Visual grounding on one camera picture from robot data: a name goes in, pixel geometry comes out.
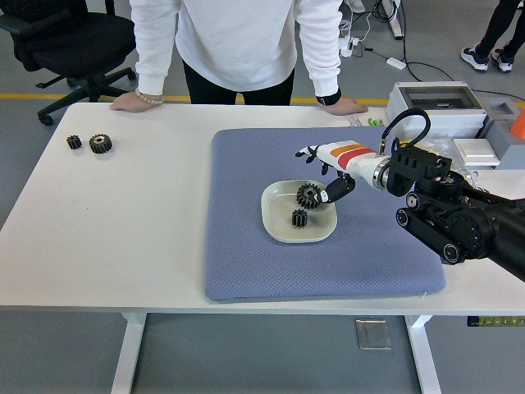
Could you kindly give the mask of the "person's left hand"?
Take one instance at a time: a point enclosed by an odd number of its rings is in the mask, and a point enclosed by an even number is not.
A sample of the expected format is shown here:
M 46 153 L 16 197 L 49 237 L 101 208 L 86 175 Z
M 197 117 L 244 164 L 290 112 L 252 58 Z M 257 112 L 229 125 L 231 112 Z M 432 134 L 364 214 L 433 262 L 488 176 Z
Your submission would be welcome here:
M 365 113 L 368 111 L 368 106 L 359 103 L 355 98 L 342 95 L 336 103 L 324 106 L 323 109 L 332 115 L 345 116 L 355 113 Z

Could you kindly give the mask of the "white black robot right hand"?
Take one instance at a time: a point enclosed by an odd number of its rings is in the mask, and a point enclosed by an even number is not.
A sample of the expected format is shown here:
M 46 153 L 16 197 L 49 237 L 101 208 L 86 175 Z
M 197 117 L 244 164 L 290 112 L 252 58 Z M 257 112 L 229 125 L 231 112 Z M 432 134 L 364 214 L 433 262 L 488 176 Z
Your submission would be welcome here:
M 335 168 L 338 175 L 324 190 L 311 183 L 301 185 L 296 199 L 305 208 L 316 208 L 319 204 L 336 202 L 354 189 L 355 180 L 359 178 L 363 178 L 370 186 L 379 190 L 384 188 L 380 181 L 380 173 L 385 169 L 389 158 L 353 140 L 309 145 L 295 156 L 306 156 L 306 163 L 318 158 L 322 162 L 322 175 L 326 175 L 330 167 Z

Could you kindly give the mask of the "person's right hand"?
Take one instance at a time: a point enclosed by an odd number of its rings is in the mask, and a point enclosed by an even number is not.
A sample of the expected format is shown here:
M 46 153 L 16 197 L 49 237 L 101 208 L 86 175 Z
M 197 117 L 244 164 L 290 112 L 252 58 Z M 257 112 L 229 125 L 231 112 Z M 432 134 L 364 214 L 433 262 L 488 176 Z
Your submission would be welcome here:
M 148 109 L 148 105 L 136 93 L 129 92 L 114 98 L 109 108 L 113 111 L 142 112 Z

